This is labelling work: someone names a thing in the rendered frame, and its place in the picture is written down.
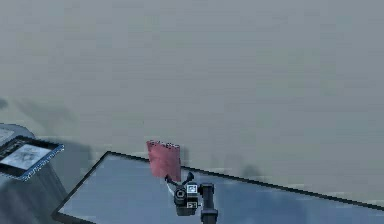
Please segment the red notepad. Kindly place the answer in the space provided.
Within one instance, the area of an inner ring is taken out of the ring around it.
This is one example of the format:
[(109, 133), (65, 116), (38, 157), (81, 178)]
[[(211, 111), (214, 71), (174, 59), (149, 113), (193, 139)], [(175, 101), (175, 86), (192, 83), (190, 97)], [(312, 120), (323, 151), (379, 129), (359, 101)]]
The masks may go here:
[(146, 142), (148, 158), (152, 175), (173, 181), (181, 180), (180, 146), (162, 141), (149, 140)]

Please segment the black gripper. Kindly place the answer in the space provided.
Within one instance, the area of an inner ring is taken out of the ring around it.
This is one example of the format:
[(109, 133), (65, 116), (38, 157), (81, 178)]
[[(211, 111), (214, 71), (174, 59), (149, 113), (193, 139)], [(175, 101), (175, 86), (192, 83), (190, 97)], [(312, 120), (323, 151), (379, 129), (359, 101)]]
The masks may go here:
[(188, 182), (194, 179), (194, 175), (192, 172), (188, 172), (187, 178), (182, 184), (176, 183), (172, 180), (170, 176), (165, 176), (164, 180), (167, 184), (171, 184), (176, 187), (174, 191), (174, 204), (176, 206), (176, 213), (178, 215), (186, 215), (187, 214), (187, 193), (186, 189), (183, 187)]

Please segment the blue black-edged table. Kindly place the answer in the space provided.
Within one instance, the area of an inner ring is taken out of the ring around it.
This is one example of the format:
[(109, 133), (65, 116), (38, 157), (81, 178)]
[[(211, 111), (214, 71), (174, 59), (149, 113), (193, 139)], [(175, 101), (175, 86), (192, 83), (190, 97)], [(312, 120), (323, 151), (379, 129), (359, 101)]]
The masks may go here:
[[(384, 208), (184, 167), (182, 174), (188, 173), (215, 186), (217, 224), (384, 224)], [(113, 152), (100, 158), (52, 218), (62, 224), (202, 224), (198, 213), (176, 213), (166, 182), (152, 175), (148, 160)]]

